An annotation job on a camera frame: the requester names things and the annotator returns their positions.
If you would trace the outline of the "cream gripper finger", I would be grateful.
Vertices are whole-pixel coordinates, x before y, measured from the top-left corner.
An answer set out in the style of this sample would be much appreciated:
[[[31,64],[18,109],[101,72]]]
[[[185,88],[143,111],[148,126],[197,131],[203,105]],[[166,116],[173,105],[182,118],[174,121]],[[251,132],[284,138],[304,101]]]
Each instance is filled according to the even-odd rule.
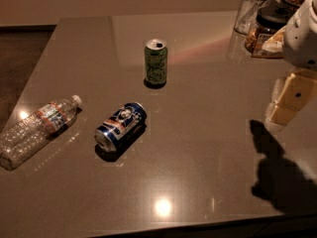
[[[284,96],[284,87],[286,86],[286,78],[279,77],[273,87],[271,101],[275,104],[281,103]]]
[[[270,103],[265,112],[264,125],[271,133],[282,131],[296,114],[317,95],[317,71],[296,68],[286,77],[281,103]]]

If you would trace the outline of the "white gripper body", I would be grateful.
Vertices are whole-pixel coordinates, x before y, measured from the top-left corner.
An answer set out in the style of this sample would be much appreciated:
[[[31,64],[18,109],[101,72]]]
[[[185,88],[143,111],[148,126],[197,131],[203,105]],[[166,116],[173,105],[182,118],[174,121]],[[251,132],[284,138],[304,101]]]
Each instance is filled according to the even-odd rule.
[[[317,0],[305,0],[287,22],[283,56],[294,66],[317,69]]]

